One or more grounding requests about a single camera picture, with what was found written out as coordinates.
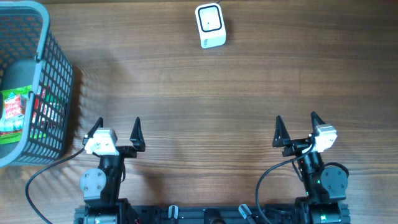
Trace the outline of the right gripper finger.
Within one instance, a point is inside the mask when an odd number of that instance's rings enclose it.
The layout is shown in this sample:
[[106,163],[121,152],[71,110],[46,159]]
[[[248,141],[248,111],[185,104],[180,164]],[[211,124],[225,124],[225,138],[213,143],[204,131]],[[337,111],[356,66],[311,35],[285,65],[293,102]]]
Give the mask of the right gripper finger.
[[273,147],[285,147],[291,144],[289,133],[285,127],[282,117],[278,115],[275,120],[275,133],[273,137]]
[[319,125],[325,124],[325,122],[317,115],[315,111],[311,112],[312,128],[316,128]]

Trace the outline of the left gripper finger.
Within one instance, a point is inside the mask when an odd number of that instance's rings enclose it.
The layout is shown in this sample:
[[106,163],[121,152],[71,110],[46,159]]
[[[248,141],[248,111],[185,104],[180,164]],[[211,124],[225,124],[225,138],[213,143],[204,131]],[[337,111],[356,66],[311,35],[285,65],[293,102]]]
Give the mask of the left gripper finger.
[[102,117],[99,117],[99,118],[97,119],[96,123],[94,124],[94,126],[93,126],[93,127],[88,131],[88,133],[85,135],[85,139],[92,138],[93,135],[94,135],[94,133],[95,133],[95,131],[96,131],[98,128],[102,128],[102,127],[103,127],[103,118],[102,118]]
[[137,117],[131,132],[130,141],[136,151],[144,152],[146,150],[146,144],[142,135],[141,120]]

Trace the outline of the green gummy candy bag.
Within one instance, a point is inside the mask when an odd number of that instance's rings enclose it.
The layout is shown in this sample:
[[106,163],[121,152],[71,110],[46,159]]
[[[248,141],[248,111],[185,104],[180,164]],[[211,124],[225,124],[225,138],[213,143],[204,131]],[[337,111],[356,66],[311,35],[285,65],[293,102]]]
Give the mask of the green gummy candy bag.
[[1,145],[19,142],[32,86],[1,91]]

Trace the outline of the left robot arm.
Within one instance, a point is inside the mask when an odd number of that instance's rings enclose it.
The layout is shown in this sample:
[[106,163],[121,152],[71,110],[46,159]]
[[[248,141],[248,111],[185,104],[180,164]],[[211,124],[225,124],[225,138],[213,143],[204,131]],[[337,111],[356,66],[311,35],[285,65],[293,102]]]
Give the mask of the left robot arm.
[[121,183],[126,178],[125,159],[135,159],[144,152],[146,144],[142,135],[141,120],[136,118],[129,140],[130,146],[117,146],[115,131],[103,126],[103,118],[83,138],[87,154],[99,157],[99,165],[89,169],[80,179],[85,206],[77,208],[75,223],[140,223],[137,212],[126,198],[119,198]]

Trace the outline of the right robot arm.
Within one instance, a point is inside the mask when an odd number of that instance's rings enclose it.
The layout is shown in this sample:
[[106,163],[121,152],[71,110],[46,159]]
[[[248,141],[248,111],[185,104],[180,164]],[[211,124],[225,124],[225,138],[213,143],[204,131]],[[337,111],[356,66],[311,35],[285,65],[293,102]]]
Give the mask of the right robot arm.
[[294,156],[293,165],[302,181],[306,196],[295,199],[286,208],[277,206],[275,219],[279,223],[339,223],[351,222],[346,199],[348,169],[337,162],[325,163],[321,153],[331,148],[337,139],[335,127],[325,123],[316,112],[311,113],[312,133],[302,139],[291,139],[281,116],[276,117],[273,147],[282,147],[284,157]]

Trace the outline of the white barcode scanner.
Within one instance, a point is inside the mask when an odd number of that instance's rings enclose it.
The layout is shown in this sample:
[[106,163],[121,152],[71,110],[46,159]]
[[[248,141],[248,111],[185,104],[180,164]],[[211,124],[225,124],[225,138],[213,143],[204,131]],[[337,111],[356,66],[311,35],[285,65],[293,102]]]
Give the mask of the white barcode scanner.
[[208,3],[195,9],[195,17],[203,49],[218,47],[226,42],[223,13],[218,3]]

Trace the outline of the grey plastic shopping basket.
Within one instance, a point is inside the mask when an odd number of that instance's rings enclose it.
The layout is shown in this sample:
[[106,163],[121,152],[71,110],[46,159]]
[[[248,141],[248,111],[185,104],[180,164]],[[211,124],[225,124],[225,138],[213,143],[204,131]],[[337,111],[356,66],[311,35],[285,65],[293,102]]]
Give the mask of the grey plastic shopping basket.
[[39,166],[64,154],[75,76],[35,1],[1,3],[1,91],[31,85],[22,138],[1,145],[1,166]]

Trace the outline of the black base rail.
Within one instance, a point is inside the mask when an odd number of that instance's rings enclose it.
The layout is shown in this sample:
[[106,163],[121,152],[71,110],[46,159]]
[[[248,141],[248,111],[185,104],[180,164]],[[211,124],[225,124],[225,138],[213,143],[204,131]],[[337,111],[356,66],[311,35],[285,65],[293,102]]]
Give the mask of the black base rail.
[[[263,207],[271,223],[351,223],[346,204],[312,205],[268,204]],[[127,209],[112,208],[75,210],[74,223],[265,223],[257,207],[169,207],[132,206]]]

